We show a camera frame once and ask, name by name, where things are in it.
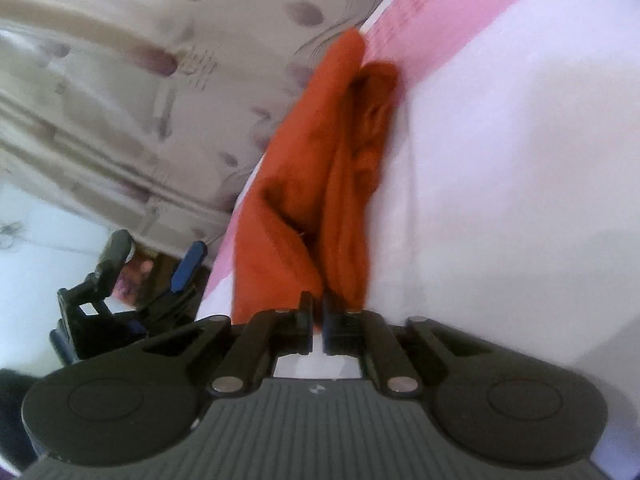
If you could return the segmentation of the red knit sweater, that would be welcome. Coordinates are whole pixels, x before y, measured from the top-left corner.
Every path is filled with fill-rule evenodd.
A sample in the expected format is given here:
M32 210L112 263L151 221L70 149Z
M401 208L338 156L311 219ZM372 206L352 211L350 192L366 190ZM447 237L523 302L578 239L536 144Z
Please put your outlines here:
M381 180L398 69L364 62L351 29L277 128L240 207L232 320L326 294L359 312L369 283L366 212Z

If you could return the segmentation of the floral decorative item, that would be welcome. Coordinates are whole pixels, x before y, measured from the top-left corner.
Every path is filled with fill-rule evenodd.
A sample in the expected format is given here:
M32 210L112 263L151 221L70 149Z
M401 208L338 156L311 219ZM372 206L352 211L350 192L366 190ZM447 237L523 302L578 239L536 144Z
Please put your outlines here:
M132 310L141 310L168 289L177 260L142 252L125 264L112 290L111 297Z

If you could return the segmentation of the beige leaf print curtain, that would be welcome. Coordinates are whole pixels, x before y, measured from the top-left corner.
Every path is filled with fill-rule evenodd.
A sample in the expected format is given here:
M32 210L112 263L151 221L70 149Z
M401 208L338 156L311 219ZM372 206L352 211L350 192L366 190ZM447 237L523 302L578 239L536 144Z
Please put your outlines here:
M383 0L1 0L1 175L161 252L218 252L332 42Z

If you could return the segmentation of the pink white checkered bedsheet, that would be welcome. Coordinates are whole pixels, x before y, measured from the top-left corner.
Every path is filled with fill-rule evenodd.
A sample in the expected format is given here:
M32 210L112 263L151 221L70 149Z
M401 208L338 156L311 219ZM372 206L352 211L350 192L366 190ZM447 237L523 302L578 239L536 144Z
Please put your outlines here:
M639 0L384 0L401 72L369 209L369 310L588 376L639 474Z

